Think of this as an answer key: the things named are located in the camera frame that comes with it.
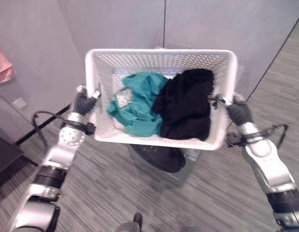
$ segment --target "electrical outlet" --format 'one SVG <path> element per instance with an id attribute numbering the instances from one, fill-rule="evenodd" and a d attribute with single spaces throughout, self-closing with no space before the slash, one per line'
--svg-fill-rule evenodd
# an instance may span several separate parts
<path id="1" fill-rule="evenodd" d="M 21 110 L 27 105 L 27 103 L 22 98 L 19 98 L 13 102 L 13 105 L 16 106 L 19 110 Z"/>

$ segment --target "white plastic mesh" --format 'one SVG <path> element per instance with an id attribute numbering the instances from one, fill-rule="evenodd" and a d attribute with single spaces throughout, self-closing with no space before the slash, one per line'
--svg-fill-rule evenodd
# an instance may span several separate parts
<path id="1" fill-rule="evenodd" d="M 96 106 L 96 139 L 103 140 L 104 138 L 111 138 L 118 134 L 124 133 L 121 130 L 117 130 L 114 127 L 114 120 L 111 118 L 106 108 L 108 104 L 114 99 L 114 94 L 123 89 L 121 82 L 122 78 L 139 73 L 139 72 L 157 72 L 166 76 L 167 78 L 173 78 L 177 73 L 181 73 L 184 70 L 205 68 L 212 70 L 214 73 L 214 94 L 224 93 L 226 91 L 226 76 L 228 72 L 228 55 L 226 52 L 209 52 L 209 54 L 174 54 L 172 52 L 127 52 L 127 50 L 121 52 L 118 50 L 104 51 L 97 49 L 92 53 L 92 59 L 94 63 L 93 67 L 93 80 L 94 87 L 101 91 L 100 105 Z M 214 143 L 217 140 L 219 128 L 216 128 L 221 120 L 222 114 L 225 114 L 223 109 L 211 111 L 211 129 L 208 139 L 204 142 L 198 139 L 181 140 L 181 143 L 187 144 L 202 144 Z M 179 143 L 178 140 L 169 140 L 154 136 L 155 144 L 164 142 Z M 130 141 L 130 143 L 141 144 L 138 141 Z"/>

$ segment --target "black garment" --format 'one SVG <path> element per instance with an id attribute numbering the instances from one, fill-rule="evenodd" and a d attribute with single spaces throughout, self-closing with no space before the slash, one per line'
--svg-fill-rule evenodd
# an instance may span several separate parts
<path id="1" fill-rule="evenodd" d="M 163 118 L 160 136 L 200 140 L 208 137 L 211 124 L 208 95 L 213 91 L 213 80 L 212 71 L 193 69 L 168 81 L 152 107 Z"/>
<path id="2" fill-rule="evenodd" d="M 130 144 L 143 159 L 154 167 L 169 173 L 177 173 L 186 164 L 178 148 Z"/>

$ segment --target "clothing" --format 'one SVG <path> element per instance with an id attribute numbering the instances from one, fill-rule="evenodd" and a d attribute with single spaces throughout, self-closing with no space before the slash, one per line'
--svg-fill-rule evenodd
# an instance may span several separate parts
<path id="1" fill-rule="evenodd" d="M 130 144 L 143 159 L 154 167 L 169 173 L 177 173 L 186 164 L 181 150 L 174 147 Z"/>
<path id="2" fill-rule="evenodd" d="M 163 123 L 160 136 L 168 139 L 205 140 L 210 129 L 208 95 L 213 91 L 213 73 L 186 70 L 169 80 L 153 105 Z"/>
<path id="3" fill-rule="evenodd" d="M 0 51 L 0 84 L 10 80 L 15 75 L 12 64 Z"/>
<path id="4" fill-rule="evenodd" d="M 162 119 L 151 108 L 167 81 L 166 77 L 155 72 L 140 72 L 123 78 L 123 84 L 130 90 L 126 88 L 115 94 L 107 112 L 131 134 L 141 137 L 159 134 Z M 127 91 L 132 92 L 130 101 L 123 100 L 129 95 Z"/>

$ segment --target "black baseboard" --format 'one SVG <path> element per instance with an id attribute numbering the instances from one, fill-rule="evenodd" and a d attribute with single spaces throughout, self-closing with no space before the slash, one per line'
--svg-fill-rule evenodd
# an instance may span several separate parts
<path id="1" fill-rule="evenodd" d="M 56 114 L 57 115 L 62 115 L 64 112 L 66 112 L 67 110 L 70 109 L 70 104 L 67 105 L 66 107 L 64 107 L 62 110 L 59 110 Z M 48 125 L 50 122 L 54 121 L 56 119 L 56 117 L 52 116 L 50 117 L 48 120 L 46 120 L 45 122 L 43 122 L 41 125 L 39 125 L 39 128 L 42 129 L 43 127 L 45 127 L 46 125 Z M 28 134 L 26 134 L 25 136 L 23 136 L 22 138 L 20 138 L 19 140 L 16 141 L 16 145 L 19 146 L 21 145 L 24 141 L 26 141 L 27 139 L 29 139 L 31 136 L 33 136 L 36 133 L 35 129 L 33 129 L 32 131 L 30 131 Z"/>

